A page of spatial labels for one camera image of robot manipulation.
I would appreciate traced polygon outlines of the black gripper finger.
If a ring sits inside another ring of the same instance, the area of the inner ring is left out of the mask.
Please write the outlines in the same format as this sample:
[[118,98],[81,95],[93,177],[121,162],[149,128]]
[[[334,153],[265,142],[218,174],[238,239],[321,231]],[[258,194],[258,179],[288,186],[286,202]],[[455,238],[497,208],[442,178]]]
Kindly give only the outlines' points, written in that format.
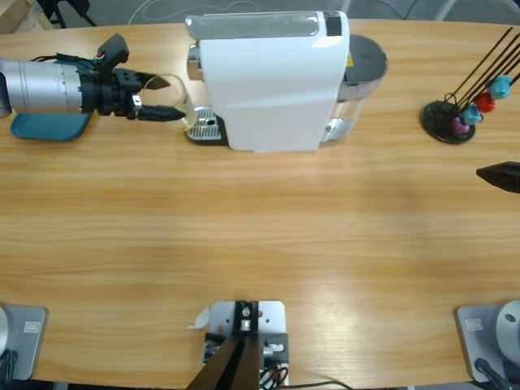
[[489,184],[510,193],[519,193],[519,162],[501,162],[480,167],[476,175]]

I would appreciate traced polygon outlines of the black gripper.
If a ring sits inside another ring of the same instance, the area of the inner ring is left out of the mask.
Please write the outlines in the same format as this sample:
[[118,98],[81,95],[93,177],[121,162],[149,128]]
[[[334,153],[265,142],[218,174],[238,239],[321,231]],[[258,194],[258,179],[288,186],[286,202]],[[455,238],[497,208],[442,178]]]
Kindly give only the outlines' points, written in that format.
[[173,106],[144,105],[136,114],[132,96],[141,89],[158,90],[169,87],[170,83],[160,75],[124,68],[116,68],[111,73],[97,74],[95,82],[95,108],[100,115],[114,115],[126,119],[171,122],[184,118],[184,112]]

